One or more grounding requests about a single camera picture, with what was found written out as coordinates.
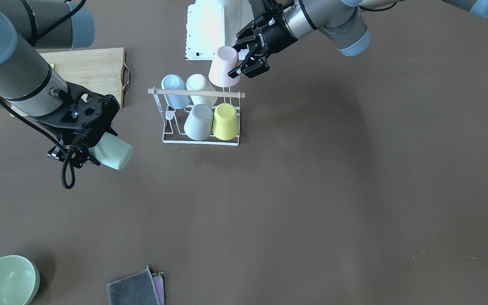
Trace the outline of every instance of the cutting board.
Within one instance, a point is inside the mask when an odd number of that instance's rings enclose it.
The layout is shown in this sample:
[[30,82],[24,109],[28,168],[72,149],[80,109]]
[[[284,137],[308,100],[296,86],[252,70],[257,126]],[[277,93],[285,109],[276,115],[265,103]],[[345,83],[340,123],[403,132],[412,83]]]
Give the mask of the cutting board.
[[[103,95],[112,94],[124,106],[124,48],[41,53],[54,70],[70,83]],[[15,106],[12,109],[22,115]]]

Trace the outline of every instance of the bowl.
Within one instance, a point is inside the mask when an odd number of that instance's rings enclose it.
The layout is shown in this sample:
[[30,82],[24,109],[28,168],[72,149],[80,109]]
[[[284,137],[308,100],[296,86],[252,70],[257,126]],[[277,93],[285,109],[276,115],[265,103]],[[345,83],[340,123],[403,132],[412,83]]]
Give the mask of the bowl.
[[0,258],[0,305],[27,305],[39,289],[39,271],[25,257]]

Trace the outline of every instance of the white plastic dish rack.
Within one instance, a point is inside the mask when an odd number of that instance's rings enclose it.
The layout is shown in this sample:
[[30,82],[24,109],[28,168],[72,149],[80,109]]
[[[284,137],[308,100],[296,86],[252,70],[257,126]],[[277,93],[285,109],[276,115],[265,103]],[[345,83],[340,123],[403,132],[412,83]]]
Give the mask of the white plastic dish rack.
[[236,135],[236,137],[228,141],[218,139],[212,134],[212,132],[210,133],[209,137],[204,141],[194,141],[190,139],[184,132],[184,123],[186,122],[186,119],[188,118],[188,115],[193,105],[190,104],[184,109],[174,109],[167,104],[164,97],[164,103],[162,104],[161,99],[159,98],[159,95],[157,93],[154,92],[152,93],[152,95],[155,99],[155,104],[157,104],[159,114],[161,114],[161,118],[163,119],[163,133],[161,137],[163,143],[207,144],[226,146],[237,146],[240,143],[240,92],[238,92],[238,98],[218,98],[218,101],[214,104],[214,106],[212,106],[213,111],[216,109],[217,106],[222,103],[232,104],[236,108],[236,115],[238,116],[238,134]]

